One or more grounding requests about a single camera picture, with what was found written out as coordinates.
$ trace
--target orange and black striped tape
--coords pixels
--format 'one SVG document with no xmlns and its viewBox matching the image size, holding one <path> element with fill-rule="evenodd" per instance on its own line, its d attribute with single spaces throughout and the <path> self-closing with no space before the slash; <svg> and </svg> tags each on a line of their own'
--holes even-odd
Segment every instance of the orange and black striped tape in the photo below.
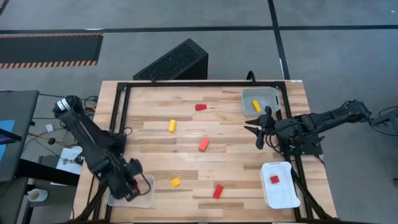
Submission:
<svg viewBox="0 0 398 224">
<path fill-rule="evenodd" d="M 31 34 L 31 35 L 0 35 L 0 38 L 23 38 L 23 37 L 81 37 L 81 36 L 104 36 L 104 33 L 85 33 L 85 34 Z"/>
<path fill-rule="evenodd" d="M 72 61 L 72 62 L 32 62 L 32 63 L 0 63 L 0 68 L 49 68 L 49 67 L 72 67 L 92 66 L 97 61 Z"/>
</svg>

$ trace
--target concrete floor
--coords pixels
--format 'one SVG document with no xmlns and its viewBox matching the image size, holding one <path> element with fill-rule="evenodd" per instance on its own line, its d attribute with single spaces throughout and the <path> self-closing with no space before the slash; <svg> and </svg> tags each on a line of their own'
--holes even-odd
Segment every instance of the concrete floor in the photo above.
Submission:
<svg viewBox="0 0 398 224">
<path fill-rule="evenodd" d="M 398 24 L 398 2 L 393 0 L 274 2 L 280 26 Z M 271 24 L 267 1 L 261 0 L 10 0 L 0 17 L 0 30 Z M 304 81 L 313 112 L 352 99 L 365 102 L 374 114 L 397 104 L 398 30 L 283 31 L 281 35 L 290 77 Z M 0 90 L 30 87 L 56 95 L 97 95 L 103 80 L 131 79 L 187 38 L 209 53 L 209 79 L 243 79 L 248 70 L 258 79 L 282 79 L 273 31 L 117 33 L 105 34 L 95 67 L 0 70 Z M 40 97 L 35 116 L 52 116 L 56 100 Z M 32 131 L 43 132 L 47 123 L 58 127 L 56 121 L 38 120 Z M 63 137 L 63 132 L 56 136 Z M 378 134 L 367 124 L 346 124 L 325 136 L 324 160 L 338 216 L 396 223 L 398 189 L 392 178 L 398 177 L 397 138 Z M 47 154 L 32 143 L 23 158 L 34 161 Z M 72 201 L 35 209 L 32 223 L 65 221 Z"/>
</svg>

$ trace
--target table leg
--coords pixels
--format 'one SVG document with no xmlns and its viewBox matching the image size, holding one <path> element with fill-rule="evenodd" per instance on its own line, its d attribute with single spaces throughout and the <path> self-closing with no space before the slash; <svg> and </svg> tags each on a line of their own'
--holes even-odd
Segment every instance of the table leg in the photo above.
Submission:
<svg viewBox="0 0 398 224">
<path fill-rule="evenodd" d="M 20 159 L 16 172 L 17 177 L 30 177 L 47 180 L 59 184 L 77 186 L 79 175 L 72 174 L 53 167 L 48 167 L 25 159 Z"/>
</svg>

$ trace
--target wooden table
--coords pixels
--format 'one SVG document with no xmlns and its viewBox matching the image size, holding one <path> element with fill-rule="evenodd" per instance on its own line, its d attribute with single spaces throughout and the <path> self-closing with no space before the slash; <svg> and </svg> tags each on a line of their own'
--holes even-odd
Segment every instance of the wooden table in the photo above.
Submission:
<svg viewBox="0 0 398 224">
<path fill-rule="evenodd" d="M 103 82 L 99 93 L 94 121 L 105 130 L 109 128 L 117 82 Z M 303 83 L 286 81 L 286 85 L 292 114 L 309 113 Z M 264 202 L 259 170 L 263 163 L 283 158 L 267 146 L 258 150 L 255 135 L 243 128 L 245 121 L 254 119 L 242 114 L 244 88 L 252 87 L 131 89 L 126 127 L 132 128 L 132 134 L 127 137 L 124 157 L 139 159 L 144 172 L 155 177 L 155 202 L 147 209 L 113 207 L 112 222 L 295 220 L 293 209 L 274 210 Z M 206 104 L 208 109 L 195 111 L 196 104 Z M 171 119 L 177 120 L 174 133 L 168 132 Z M 206 152 L 198 151 L 203 138 L 210 140 Z M 336 216 L 324 166 L 313 156 L 302 156 L 302 160 L 309 191 L 326 212 Z M 181 180 L 175 188 L 170 184 L 174 177 Z M 76 215 L 86 207 L 91 178 L 84 165 L 74 203 Z M 213 198 L 217 184 L 224 185 L 220 199 Z M 97 187 L 95 181 L 91 197 Z M 100 218 L 104 217 L 108 194 L 103 197 Z M 301 210 L 304 217 L 303 200 Z"/>
</svg>

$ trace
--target paper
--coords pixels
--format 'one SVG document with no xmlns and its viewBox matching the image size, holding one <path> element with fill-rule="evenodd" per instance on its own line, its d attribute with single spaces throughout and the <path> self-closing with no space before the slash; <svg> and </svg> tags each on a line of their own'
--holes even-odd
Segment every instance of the paper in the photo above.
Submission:
<svg viewBox="0 0 398 224">
<path fill-rule="evenodd" d="M 15 120 L 7 120 L 7 121 L 0 121 L 0 128 L 12 132 L 12 128 L 14 127 Z M 6 150 L 6 144 L 0 145 L 0 161 L 4 155 L 4 151 Z"/>
<path fill-rule="evenodd" d="M 82 152 L 82 150 L 83 149 L 80 146 L 75 146 L 71 149 L 63 148 L 62 152 L 61 152 L 60 159 L 58 160 L 57 169 L 80 175 L 81 174 L 81 165 L 75 163 L 74 159 L 77 156 L 79 156 L 79 154 Z M 66 186 L 63 184 L 57 184 L 57 183 L 53 183 L 53 182 L 51 182 L 51 184 Z"/>
</svg>

